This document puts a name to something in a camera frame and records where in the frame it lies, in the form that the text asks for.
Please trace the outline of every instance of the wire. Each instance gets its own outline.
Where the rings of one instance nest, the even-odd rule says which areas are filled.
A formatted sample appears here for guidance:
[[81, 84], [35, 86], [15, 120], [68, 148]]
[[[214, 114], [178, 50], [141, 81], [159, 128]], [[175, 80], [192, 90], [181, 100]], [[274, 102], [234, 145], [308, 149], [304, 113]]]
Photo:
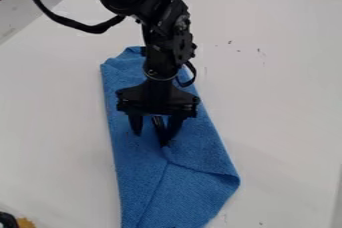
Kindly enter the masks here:
[[53, 13], [42, 3], [41, 0], [33, 0], [33, 2], [51, 20], [53, 20], [59, 24], [65, 25], [67, 27], [71, 27], [71, 28], [74, 28], [77, 30], [88, 32], [88, 33], [94, 33], [94, 34], [104, 33], [110, 27], [117, 25], [118, 23], [121, 23], [126, 18], [125, 16], [115, 16], [112, 19], [110, 19], [106, 22], [97, 24], [97, 25], [86, 25], [86, 24], [82, 24], [80, 22], [77, 22], [75, 20], [72, 20], [72, 19], [69, 19], [69, 18], [66, 18], [63, 16], [59, 16], [59, 15]]

